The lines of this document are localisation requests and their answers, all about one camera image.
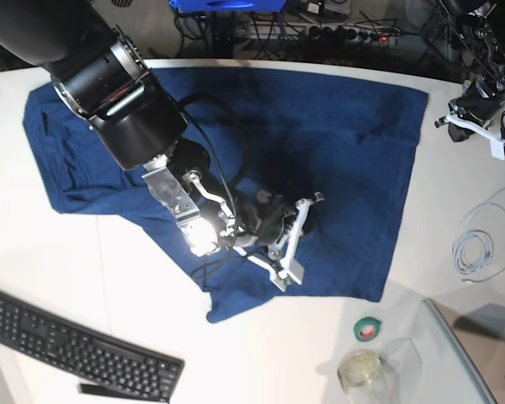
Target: blue cloth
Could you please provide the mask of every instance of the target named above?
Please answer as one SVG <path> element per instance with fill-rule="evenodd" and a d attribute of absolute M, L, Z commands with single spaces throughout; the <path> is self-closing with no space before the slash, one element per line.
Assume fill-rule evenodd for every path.
<path fill-rule="evenodd" d="M 219 322 L 277 295 L 379 301 L 427 94 L 303 72 L 204 67 L 155 73 L 176 99 L 211 93 L 242 118 L 252 146 L 250 173 L 238 187 L 244 193 L 254 196 L 262 187 L 293 199 L 315 191 L 326 198 L 312 208 L 311 232 L 298 246 L 296 257 L 306 269 L 303 285 L 291 285 L 282 294 L 265 270 L 230 261 L 199 283 L 211 293 L 208 321 Z M 201 104 L 191 105 L 189 112 L 204 126 L 231 177 L 242 153 L 229 120 Z M 55 210 L 121 215 L 142 226 L 188 274 L 205 262 L 189 252 L 174 219 L 149 194 L 142 169 L 122 172 L 50 84 L 29 95 L 24 128 Z M 203 143 L 192 125 L 185 137 Z"/>

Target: bright light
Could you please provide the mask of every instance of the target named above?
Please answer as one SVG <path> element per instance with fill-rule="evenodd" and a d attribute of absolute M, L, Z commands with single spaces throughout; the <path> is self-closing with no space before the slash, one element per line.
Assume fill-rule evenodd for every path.
<path fill-rule="evenodd" d="M 197 257 L 216 253 L 219 250 L 217 233 L 203 217 L 197 217 L 180 226 L 191 252 Z"/>

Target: table surface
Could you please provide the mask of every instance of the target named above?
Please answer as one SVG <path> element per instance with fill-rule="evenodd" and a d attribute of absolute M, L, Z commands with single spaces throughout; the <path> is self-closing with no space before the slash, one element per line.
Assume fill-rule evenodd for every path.
<path fill-rule="evenodd" d="M 184 359 L 173 404 L 344 403 L 336 376 L 341 358 L 356 348 L 381 348 L 406 336 L 424 297 L 461 314 L 489 303 L 505 306 L 505 274 L 468 285 L 450 267 L 450 243 L 460 219 L 505 186 L 505 162 L 490 156 L 486 140 L 473 136 L 454 144 L 445 128 L 433 125 L 447 112 L 449 100 L 460 95 L 460 85 L 274 61 L 151 61 L 150 65 L 314 72 L 429 94 L 381 303 L 277 297 L 209 324 L 205 320 L 209 295 L 141 228 L 114 215 L 60 215 L 51 208 L 22 126 L 29 91 L 49 81 L 39 68 L 0 73 L 0 289 L 72 321 Z M 487 216 L 482 225 L 493 221 Z M 354 338 L 353 325 L 363 316 L 383 321 L 372 343 Z M 18 404 L 111 401 L 77 394 L 76 377 L 1 345 L 0 365 Z M 423 391 L 434 387 L 431 375 L 436 370 L 423 374 L 427 381 L 421 382 Z M 505 402 L 505 386 L 496 391 L 490 387 L 498 401 Z M 419 402 L 433 400 L 424 395 Z"/>

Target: green tape roll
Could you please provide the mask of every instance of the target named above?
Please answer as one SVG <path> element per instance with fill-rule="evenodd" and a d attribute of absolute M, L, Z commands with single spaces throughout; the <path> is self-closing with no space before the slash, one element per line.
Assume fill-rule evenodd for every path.
<path fill-rule="evenodd" d="M 362 343 L 372 341 L 380 332 L 380 324 L 381 321 L 373 317 L 362 318 L 353 326 L 353 334 Z"/>

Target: blue device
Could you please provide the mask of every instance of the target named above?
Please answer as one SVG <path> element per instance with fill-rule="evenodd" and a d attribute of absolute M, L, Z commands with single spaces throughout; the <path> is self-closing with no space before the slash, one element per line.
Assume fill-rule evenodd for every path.
<path fill-rule="evenodd" d="M 269 11 L 279 12 L 285 0 L 171 0 L 170 4 L 185 13 L 197 11 Z"/>

